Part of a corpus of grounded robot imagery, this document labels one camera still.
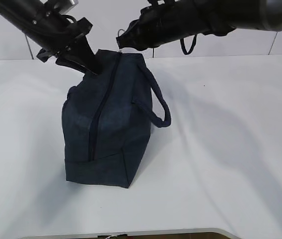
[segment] zipper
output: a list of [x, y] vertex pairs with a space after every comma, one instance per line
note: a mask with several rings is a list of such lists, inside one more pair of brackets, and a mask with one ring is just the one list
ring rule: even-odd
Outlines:
[[102, 113], [103, 108], [106, 105], [106, 102], [110, 96], [111, 90], [113, 88], [115, 78], [116, 78], [116, 73], [117, 69], [119, 66], [119, 62], [121, 59], [122, 53], [119, 52], [116, 58], [115, 66], [111, 72], [110, 76], [110, 82], [107, 88], [107, 91], [105, 93], [105, 96], [103, 97], [90, 125], [90, 130], [89, 130], [89, 147], [88, 147], [88, 161], [94, 161], [95, 156], [96, 156], [96, 146], [97, 146], [97, 137], [98, 137], [98, 127], [99, 127], [99, 119]]

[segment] bag handle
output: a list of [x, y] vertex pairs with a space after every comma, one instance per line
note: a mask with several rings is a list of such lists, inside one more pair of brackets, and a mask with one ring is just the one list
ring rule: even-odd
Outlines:
[[165, 102], [161, 89], [158, 85], [158, 83], [156, 82], [153, 74], [151, 73], [151, 71], [145, 67], [145, 66], [140, 66], [138, 64], [138, 68], [141, 70], [141, 72], [143, 73], [143, 75], [145, 76], [145, 78], [147, 79], [148, 83], [150, 84], [155, 96], [157, 97], [157, 99], [159, 100], [160, 104], [162, 105], [165, 115], [164, 115], [164, 120], [162, 120], [161, 118], [159, 118], [151, 109], [149, 109], [146, 104], [144, 104], [142, 101], [139, 100], [139, 98], [137, 96], [134, 96], [132, 99], [132, 103], [136, 104], [140, 110], [142, 110], [150, 119], [150, 121], [158, 128], [163, 128], [163, 127], [169, 127], [171, 125], [171, 113], [170, 113], [170, 109], [167, 105], [167, 103]]

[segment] dark blue bag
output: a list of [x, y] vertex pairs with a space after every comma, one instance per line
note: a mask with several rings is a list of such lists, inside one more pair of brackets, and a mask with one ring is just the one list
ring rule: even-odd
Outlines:
[[[62, 109], [67, 181], [128, 188], [150, 138], [151, 122], [168, 127], [171, 115], [141, 54], [99, 50], [104, 71], [87, 73], [69, 90]], [[152, 111], [151, 89], [165, 111]]]

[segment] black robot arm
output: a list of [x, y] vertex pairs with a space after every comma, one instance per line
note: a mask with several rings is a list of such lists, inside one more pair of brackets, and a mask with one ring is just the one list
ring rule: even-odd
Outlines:
[[142, 51], [202, 33], [236, 28], [282, 31], [282, 0], [148, 0], [139, 19], [117, 38], [119, 48]]
[[38, 43], [37, 57], [46, 62], [51, 56], [56, 64], [86, 73], [101, 73], [86, 35], [92, 24], [83, 18], [63, 15], [77, 0], [0, 0], [0, 15]]

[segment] table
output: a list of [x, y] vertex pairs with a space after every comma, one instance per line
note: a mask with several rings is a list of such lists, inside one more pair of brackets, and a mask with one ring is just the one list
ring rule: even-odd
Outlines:
[[173, 123], [153, 129], [135, 181], [123, 189], [65, 181], [61, 108], [82, 74], [52, 62], [0, 61], [0, 239], [282, 239], [282, 56], [147, 64]]

